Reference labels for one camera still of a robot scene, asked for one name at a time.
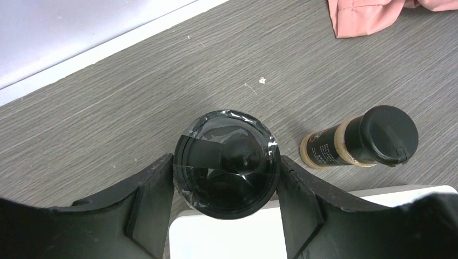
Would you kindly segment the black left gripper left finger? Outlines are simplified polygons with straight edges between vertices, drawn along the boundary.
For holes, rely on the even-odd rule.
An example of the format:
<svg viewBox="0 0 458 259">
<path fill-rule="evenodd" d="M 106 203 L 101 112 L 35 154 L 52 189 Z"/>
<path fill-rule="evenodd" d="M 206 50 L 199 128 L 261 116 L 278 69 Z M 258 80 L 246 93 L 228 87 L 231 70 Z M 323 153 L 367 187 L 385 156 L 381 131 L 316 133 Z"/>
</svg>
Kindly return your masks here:
<svg viewBox="0 0 458 259">
<path fill-rule="evenodd" d="M 1 199 L 1 258 L 162 258 L 173 156 L 69 207 Z"/>
</svg>

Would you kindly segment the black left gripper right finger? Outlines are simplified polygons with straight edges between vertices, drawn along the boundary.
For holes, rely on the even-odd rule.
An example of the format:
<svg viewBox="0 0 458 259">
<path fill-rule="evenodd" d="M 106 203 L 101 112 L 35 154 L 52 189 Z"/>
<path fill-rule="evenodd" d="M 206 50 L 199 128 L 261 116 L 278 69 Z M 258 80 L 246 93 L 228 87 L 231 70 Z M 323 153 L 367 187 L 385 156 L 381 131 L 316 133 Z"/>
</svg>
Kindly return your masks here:
<svg viewBox="0 0 458 259">
<path fill-rule="evenodd" d="M 457 195 L 386 207 L 281 158 L 278 197 L 288 258 L 457 258 Z"/>
</svg>

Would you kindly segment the taped black-lid grinder jar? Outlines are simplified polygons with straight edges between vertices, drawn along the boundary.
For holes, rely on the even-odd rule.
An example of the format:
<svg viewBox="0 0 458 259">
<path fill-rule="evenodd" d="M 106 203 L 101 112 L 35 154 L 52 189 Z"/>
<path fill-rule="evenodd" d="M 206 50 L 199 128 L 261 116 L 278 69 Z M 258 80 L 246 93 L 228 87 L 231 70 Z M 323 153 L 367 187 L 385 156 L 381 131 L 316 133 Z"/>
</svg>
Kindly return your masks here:
<svg viewBox="0 0 458 259">
<path fill-rule="evenodd" d="M 241 219 L 274 194 L 280 160 L 277 139 L 260 120 L 236 110 L 212 111 L 180 136 L 173 183 L 190 208 L 215 219 Z"/>
</svg>

